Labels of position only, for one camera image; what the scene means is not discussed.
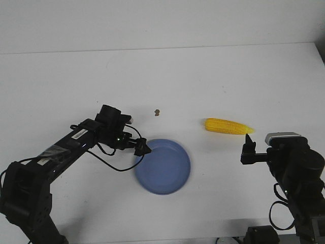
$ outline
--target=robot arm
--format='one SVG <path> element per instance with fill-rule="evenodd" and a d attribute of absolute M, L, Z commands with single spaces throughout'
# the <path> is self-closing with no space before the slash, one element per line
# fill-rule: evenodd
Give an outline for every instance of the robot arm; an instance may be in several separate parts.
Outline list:
<path fill-rule="evenodd" d="M 256 154 L 256 143 L 246 135 L 241 162 L 267 162 L 287 197 L 301 244 L 325 244 L 324 182 L 320 179 L 324 158 L 310 149 L 305 137 L 296 133 L 271 133 L 266 154 Z"/>
<path fill-rule="evenodd" d="M 33 244 L 68 244 L 49 215 L 50 184 L 98 143 L 120 150 L 135 148 L 137 156 L 150 153 L 145 138 L 131 139 L 132 135 L 123 131 L 131 120 L 120 110 L 103 105 L 95 120 L 86 119 L 72 126 L 72 132 L 27 164 L 11 163 L 1 192 L 0 212 L 19 226 Z"/>

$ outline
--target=blue plate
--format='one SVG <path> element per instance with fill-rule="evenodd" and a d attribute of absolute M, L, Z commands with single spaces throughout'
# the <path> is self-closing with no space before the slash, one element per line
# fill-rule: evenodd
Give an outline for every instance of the blue plate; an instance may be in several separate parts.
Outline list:
<path fill-rule="evenodd" d="M 187 181 L 190 160 L 186 151 L 178 143 L 155 139 L 147 143 L 152 152 L 146 154 L 135 168 L 136 178 L 148 191 L 167 195 L 180 189 Z"/>

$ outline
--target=corn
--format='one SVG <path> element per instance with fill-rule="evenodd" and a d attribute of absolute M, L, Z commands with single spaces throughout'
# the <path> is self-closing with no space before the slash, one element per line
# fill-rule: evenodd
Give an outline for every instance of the corn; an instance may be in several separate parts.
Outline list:
<path fill-rule="evenodd" d="M 225 119 L 208 118 L 204 124 L 206 130 L 220 133 L 244 135 L 254 132 L 254 129 L 246 125 Z"/>

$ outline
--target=white tabletop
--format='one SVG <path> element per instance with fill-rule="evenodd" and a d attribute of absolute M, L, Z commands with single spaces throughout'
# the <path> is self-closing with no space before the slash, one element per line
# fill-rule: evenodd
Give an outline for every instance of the white tabletop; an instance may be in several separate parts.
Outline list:
<path fill-rule="evenodd" d="M 179 142 L 190 178 L 158 196 L 132 171 L 83 155 L 51 185 L 51 216 L 70 243 L 244 235 L 248 226 L 269 224 L 275 179 L 265 163 L 240 163 L 244 136 L 205 131 L 203 120 L 253 127 L 260 153 L 268 133 L 293 131 L 324 156 L 324 78 L 312 43 L 0 55 L 0 167 L 38 155 L 71 124 L 111 105 L 132 115 L 147 139 Z M 123 168 L 132 155 L 108 160 Z M 273 215 L 281 226 L 291 222 L 286 209 Z M 0 242 L 26 240 L 5 216 L 0 229 Z"/>

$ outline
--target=black electronic device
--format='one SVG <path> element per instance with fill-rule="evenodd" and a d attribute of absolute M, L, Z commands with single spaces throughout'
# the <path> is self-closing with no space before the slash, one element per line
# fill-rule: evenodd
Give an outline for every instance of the black electronic device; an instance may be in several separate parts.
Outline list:
<path fill-rule="evenodd" d="M 308 141 L 296 133 L 271 133 L 266 136 L 271 146 L 264 154 L 256 154 L 256 142 L 246 135 L 241 162 L 253 164 L 267 162 L 287 199 L 275 193 L 294 217 L 296 234 L 301 244 L 325 244 L 325 199 L 322 195 L 324 182 L 320 179 L 324 158 L 310 149 Z"/>
<path fill-rule="evenodd" d="M 11 163 L 4 171 L 0 212 L 10 223 L 19 226 L 33 244 L 68 244 L 49 215 L 52 209 L 50 184 L 85 152 L 92 153 L 88 150 L 95 145 L 104 152 L 99 143 L 114 152 L 134 148 L 137 156 L 150 153 L 145 138 L 132 139 L 132 134 L 123 131 L 131 122 L 130 115 L 103 105 L 95 120 L 88 118 L 71 126 L 72 132 L 37 157 Z"/>

